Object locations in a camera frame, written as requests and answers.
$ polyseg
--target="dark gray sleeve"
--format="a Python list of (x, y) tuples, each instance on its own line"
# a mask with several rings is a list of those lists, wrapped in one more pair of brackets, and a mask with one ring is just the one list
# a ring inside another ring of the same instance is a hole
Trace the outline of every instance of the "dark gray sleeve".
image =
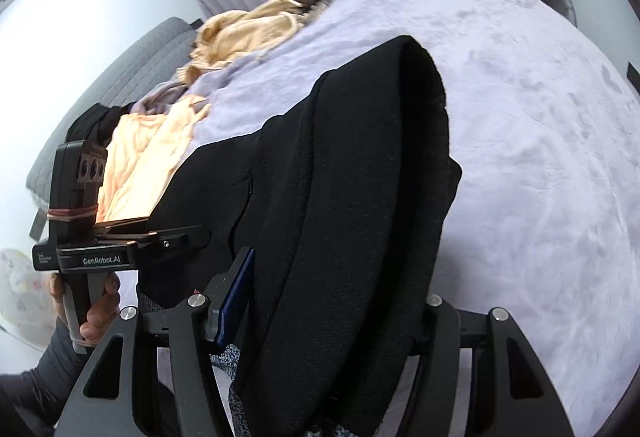
[(58, 320), (49, 346), (38, 366), (18, 375), (0, 375), (0, 388), (38, 436), (48, 431), (60, 418), (88, 355), (76, 354), (69, 331)]

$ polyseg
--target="metal screw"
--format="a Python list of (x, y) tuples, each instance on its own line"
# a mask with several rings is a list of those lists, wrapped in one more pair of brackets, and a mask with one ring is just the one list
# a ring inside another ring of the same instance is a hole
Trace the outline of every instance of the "metal screw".
[(437, 294), (430, 294), (427, 296), (427, 305), (430, 307), (440, 307), (442, 305), (442, 298)]
[(496, 307), (491, 311), (491, 314), (494, 316), (496, 321), (505, 322), (509, 319), (509, 313), (504, 310), (502, 307)]
[(135, 307), (125, 307), (122, 311), (120, 311), (120, 317), (123, 320), (130, 320), (137, 313), (138, 313), (138, 310)]
[(202, 295), (202, 294), (193, 294), (193, 295), (189, 296), (189, 299), (187, 300), (187, 303), (191, 307), (200, 307), (205, 301), (206, 301), (206, 298), (204, 297), (204, 295)]

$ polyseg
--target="mattress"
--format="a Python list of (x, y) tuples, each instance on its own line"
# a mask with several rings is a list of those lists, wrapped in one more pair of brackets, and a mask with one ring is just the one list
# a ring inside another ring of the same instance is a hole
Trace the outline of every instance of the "mattress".
[[(463, 169), (431, 291), (461, 309), (509, 310), (576, 435), (591, 437), (640, 363), (640, 103), (555, 11), (539, 0), (335, 0), (286, 43), (191, 87), (212, 108), (186, 156), (258, 130), (324, 71), (401, 34), (442, 75)], [(132, 303), (133, 285), (129, 274)], [(408, 367), (380, 435), (397, 428), (411, 380)]]

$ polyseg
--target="person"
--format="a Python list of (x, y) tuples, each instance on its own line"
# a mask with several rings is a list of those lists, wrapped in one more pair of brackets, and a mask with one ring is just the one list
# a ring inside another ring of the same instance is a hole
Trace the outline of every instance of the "person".
[[(62, 303), (64, 284), (58, 274), (47, 279), (47, 286), (58, 318), (56, 329), (38, 365), (15, 375), (0, 375), (0, 391), (13, 405), (35, 437), (51, 437), (88, 354), (76, 354), (66, 328)], [(104, 293), (87, 312), (80, 327), (85, 339), (81, 344), (94, 347), (119, 313), (120, 280), (115, 273), (107, 276)]]

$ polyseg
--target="device handle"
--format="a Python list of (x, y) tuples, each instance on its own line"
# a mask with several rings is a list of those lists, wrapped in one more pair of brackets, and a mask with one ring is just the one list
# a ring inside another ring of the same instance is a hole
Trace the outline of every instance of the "device handle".
[(108, 273), (60, 274), (65, 284), (62, 303), (76, 354), (87, 353), (89, 345), (80, 334), (80, 326), (86, 322), (86, 314), (91, 305), (104, 294), (107, 275)]

